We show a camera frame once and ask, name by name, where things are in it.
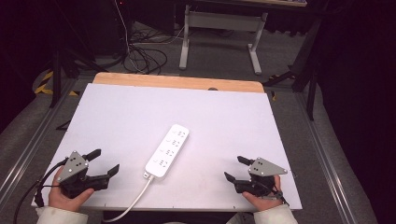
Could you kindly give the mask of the wooden table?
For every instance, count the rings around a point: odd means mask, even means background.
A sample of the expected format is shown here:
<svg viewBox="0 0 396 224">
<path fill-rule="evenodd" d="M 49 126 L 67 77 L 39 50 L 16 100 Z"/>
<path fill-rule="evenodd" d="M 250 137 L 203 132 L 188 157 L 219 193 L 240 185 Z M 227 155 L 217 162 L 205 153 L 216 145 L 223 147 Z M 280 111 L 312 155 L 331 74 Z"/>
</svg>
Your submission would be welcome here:
<svg viewBox="0 0 396 224">
<path fill-rule="evenodd" d="M 101 72 L 95 76 L 93 83 L 193 90 L 264 92 L 264 87 L 257 81 L 201 77 L 173 77 Z"/>
</svg>

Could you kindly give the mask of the metal floor rail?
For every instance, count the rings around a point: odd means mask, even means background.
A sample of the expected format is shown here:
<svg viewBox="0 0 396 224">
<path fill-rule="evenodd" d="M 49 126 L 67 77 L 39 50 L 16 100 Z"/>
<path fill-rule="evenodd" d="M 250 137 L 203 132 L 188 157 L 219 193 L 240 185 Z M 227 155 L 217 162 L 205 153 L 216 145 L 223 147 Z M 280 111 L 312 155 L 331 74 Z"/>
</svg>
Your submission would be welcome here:
<svg viewBox="0 0 396 224">
<path fill-rule="evenodd" d="M 75 79 L 64 82 L 62 96 L 54 107 L 50 107 L 51 96 L 37 96 L 0 134 L 0 208 L 17 187 L 75 83 Z"/>
<path fill-rule="evenodd" d="M 295 99 L 304 114 L 305 123 L 307 124 L 309 132 L 314 141 L 314 149 L 316 151 L 318 161 L 320 163 L 322 172 L 326 178 L 327 184 L 330 188 L 332 197 L 335 201 L 337 210 L 340 214 L 343 224 L 357 224 L 357 220 L 352 213 L 340 178 L 335 171 L 330 156 L 322 145 L 322 141 L 318 134 L 317 126 L 315 122 L 309 118 L 308 113 L 306 112 L 304 96 L 301 93 L 296 93 Z"/>
</svg>

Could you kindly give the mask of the yellow black floor tape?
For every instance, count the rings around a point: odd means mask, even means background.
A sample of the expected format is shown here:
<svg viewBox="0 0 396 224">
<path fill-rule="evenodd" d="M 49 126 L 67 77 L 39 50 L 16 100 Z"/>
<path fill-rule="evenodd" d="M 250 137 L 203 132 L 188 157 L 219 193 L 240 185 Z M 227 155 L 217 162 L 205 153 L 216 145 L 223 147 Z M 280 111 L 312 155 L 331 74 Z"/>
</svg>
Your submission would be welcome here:
<svg viewBox="0 0 396 224">
<path fill-rule="evenodd" d="M 52 71 L 48 71 L 41 79 L 40 83 L 38 84 L 37 88 L 35 89 L 35 94 L 39 94 L 39 93 L 44 93 L 44 94 L 49 94 L 52 95 L 53 94 L 53 90 L 52 89 L 48 89 L 47 85 L 50 82 L 50 79 L 53 76 L 53 72 Z"/>
</svg>

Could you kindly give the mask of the person's right hand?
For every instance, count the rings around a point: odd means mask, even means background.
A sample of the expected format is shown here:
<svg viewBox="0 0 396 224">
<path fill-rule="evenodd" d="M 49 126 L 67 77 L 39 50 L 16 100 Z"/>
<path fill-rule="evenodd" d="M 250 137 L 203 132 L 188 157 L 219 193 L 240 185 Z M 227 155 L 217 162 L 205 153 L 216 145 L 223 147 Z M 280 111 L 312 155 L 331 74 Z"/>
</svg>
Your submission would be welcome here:
<svg viewBox="0 0 396 224">
<path fill-rule="evenodd" d="M 267 199 L 263 199 L 263 198 L 258 198 L 246 191 L 243 192 L 242 195 L 258 211 L 269 210 L 269 209 L 275 208 L 277 206 L 280 206 L 283 203 L 283 201 L 281 199 L 267 200 Z"/>
</svg>

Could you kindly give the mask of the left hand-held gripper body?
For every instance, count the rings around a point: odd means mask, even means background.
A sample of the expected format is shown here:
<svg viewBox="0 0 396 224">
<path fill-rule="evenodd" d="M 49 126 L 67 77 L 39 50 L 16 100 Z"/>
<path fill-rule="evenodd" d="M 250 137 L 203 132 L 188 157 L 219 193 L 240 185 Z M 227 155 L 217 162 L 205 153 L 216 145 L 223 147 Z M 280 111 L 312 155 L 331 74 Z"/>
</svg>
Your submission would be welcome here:
<svg viewBox="0 0 396 224">
<path fill-rule="evenodd" d="M 85 161 L 77 151 L 66 160 L 57 181 L 63 195 L 73 199 L 86 189 L 102 190 L 108 187 L 106 175 L 88 176 L 89 161 Z"/>
</svg>

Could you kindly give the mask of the white metal desk frame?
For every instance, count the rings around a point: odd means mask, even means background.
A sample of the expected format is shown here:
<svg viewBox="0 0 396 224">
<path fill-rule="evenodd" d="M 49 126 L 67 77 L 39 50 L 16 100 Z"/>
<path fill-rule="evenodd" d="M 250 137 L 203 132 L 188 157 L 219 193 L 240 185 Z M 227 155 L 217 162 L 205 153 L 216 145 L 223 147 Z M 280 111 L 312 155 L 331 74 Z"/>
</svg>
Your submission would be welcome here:
<svg viewBox="0 0 396 224">
<path fill-rule="evenodd" d="M 305 0 L 244 0 L 248 3 L 258 3 L 267 7 L 306 7 Z M 266 23 L 268 13 L 263 12 L 260 17 L 228 15 L 210 12 L 191 11 L 191 6 L 186 5 L 184 16 L 184 37 L 179 61 L 179 68 L 185 70 L 187 68 L 189 53 L 189 29 L 194 28 L 210 28 L 210 29 L 226 29 L 233 31 L 254 32 L 255 39 L 252 44 L 247 45 L 249 57 L 256 75 L 262 73 L 256 49 L 260 42 L 264 24 Z"/>
</svg>

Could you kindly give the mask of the black metal stand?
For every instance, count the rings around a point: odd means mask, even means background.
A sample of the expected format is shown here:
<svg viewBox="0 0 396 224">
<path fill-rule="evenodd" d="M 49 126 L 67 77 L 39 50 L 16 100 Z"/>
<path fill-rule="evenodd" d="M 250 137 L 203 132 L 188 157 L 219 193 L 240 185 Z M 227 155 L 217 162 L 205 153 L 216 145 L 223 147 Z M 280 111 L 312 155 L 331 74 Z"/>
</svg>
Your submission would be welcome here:
<svg viewBox="0 0 396 224">
<path fill-rule="evenodd" d="M 314 119 L 313 109 L 318 80 L 316 66 L 314 65 L 314 59 L 312 56 L 312 49 L 315 45 L 320 25 L 321 19 L 315 19 L 294 60 L 294 63 L 290 66 L 290 70 L 279 77 L 270 78 L 268 81 L 263 83 L 264 87 L 271 87 L 288 78 L 295 77 L 294 82 L 291 85 L 294 92 L 302 92 L 305 86 L 308 85 L 309 88 L 305 111 L 310 120 Z"/>
<path fill-rule="evenodd" d="M 95 72 L 106 69 L 95 62 L 88 37 L 81 28 L 78 15 L 78 0 L 42 0 L 45 9 L 46 27 L 52 52 L 53 96 L 50 106 L 55 107 L 62 94 L 62 72 L 68 78 L 79 76 L 79 64 Z"/>
</svg>

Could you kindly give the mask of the white board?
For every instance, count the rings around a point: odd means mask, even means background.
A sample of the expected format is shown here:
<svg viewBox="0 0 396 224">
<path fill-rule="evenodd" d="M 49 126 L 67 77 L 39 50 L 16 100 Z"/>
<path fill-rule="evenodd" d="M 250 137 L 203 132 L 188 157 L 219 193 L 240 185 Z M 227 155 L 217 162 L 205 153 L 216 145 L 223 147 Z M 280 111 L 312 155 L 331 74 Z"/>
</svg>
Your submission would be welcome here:
<svg viewBox="0 0 396 224">
<path fill-rule="evenodd" d="M 145 166 L 174 124 L 190 131 L 187 141 L 165 177 L 147 181 Z M 120 166 L 84 204 L 99 210 L 250 211 L 224 175 L 248 178 L 237 156 L 290 167 L 268 97 L 254 92 L 90 84 L 51 161 L 97 148 L 89 175 Z"/>
</svg>

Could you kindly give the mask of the person's left hand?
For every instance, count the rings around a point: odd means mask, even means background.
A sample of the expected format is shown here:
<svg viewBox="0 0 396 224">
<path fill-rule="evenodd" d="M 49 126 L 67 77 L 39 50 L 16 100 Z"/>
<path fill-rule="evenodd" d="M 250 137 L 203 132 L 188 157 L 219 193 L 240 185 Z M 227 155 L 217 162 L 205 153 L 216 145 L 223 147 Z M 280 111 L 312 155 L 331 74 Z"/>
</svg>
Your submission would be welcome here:
<svg viewBox="0 0 396 224">
<path fill-rule="evenodd" d="M 64 196 L 57 181 L 62 170 L 63 167 L 57 171 L 53 178 L 52 187 L 49 191 L 49 206 L 70 212 L 77 212 L 79 208 L 94 194 L 94 189 L 86 189 L 73 199 Z"/>
</svg>

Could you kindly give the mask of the white power strip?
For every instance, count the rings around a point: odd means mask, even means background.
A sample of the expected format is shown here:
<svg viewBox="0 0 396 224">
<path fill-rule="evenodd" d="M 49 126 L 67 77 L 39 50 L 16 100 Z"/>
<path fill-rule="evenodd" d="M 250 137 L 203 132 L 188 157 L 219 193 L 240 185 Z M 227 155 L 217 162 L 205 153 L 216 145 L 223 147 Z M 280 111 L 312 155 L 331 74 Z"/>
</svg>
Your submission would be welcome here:
<svg viewBox="0 0 396 224">
<path fill-rule="evenodd" d="M 144 177 L 165 177 L 189 134 L 190 131 L 187 128 L 174 124 L 148 160 Z"/>
</svg>

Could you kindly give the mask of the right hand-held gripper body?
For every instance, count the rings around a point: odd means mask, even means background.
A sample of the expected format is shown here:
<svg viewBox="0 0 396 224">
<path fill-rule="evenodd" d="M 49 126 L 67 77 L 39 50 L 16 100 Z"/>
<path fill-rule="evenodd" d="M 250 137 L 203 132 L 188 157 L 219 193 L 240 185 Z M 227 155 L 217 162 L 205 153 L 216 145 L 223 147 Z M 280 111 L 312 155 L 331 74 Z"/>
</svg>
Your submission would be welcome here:
<svg viewBox="0 0 396 224">
<path fill-rule="evenodd" d="M 237 193 L 249 192 L 256 197 L 282 197 L 283 192 L 276 187 L 275 176 L 288 171 L 263 158 L 257 158 L 247 169 L 249 180 L 235 180 Z"/>
</svg>

